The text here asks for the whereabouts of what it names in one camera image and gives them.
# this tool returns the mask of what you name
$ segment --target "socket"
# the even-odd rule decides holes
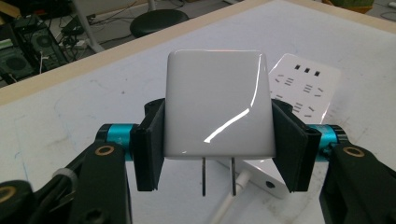
[[[285,54],[269,73],[271,98],[293,105],[293,114],[307,124],[323,121],[341,76],[340,70]],[[228,162],[219,161],[228,166]],[[238,161],[236,172],[247,169],[250,181],[277,198],[289,190],[273,160]]]
[[[293,113],[303,122],[323,121],[340,70],[285,54],[269,74],[271,98],[293,106]]]

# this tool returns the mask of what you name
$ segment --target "electronic equipment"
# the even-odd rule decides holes
[[[9,23],[0,27],[0,76],[7,84],[37,74],[38,63],[25,53]]]
[[[34,13],[43,20],[67,16],[71,13],[68,0],[8,0],[8,2],[18,7],[22,16]]]
[[[49,71],[68,63],[47,25],[37,15],[16,20],[14,29],[22,44],[40,62],[41,72]]]

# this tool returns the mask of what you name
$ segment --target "stool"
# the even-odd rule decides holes
[[[188,19],[189,16],[179,10],[158,9],[136,17],[131,23],[130,30],[134,37],[141,37],[187,21]]]

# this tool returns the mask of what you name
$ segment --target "plug prong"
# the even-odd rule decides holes
[[[231,158],[231,179],[233,181],[232,183],[232,190],[233,190],[233,196],[236,195],[236,185],[235,185],[235,158]]]
[[[202,196],[206,196],[206,158],[202,158]]]

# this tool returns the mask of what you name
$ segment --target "white table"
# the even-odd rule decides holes
[[[352,143],[396,170],[396,25],[312,1],[250,0],[0,89],[0,182],[27,179],[39,189],[94,139],[103,123],[140,122],[143,105],[163,98],[173,49],[259,49],[272,68],[285,53],[343,72],[325,118]],[[156,192],[135,190],[135,223],[206,223],[229,188],[228,170],[165,160]],[[318,194],[327,165],[309,191],[284,200],[254,185],[224,223],[323,223]]]

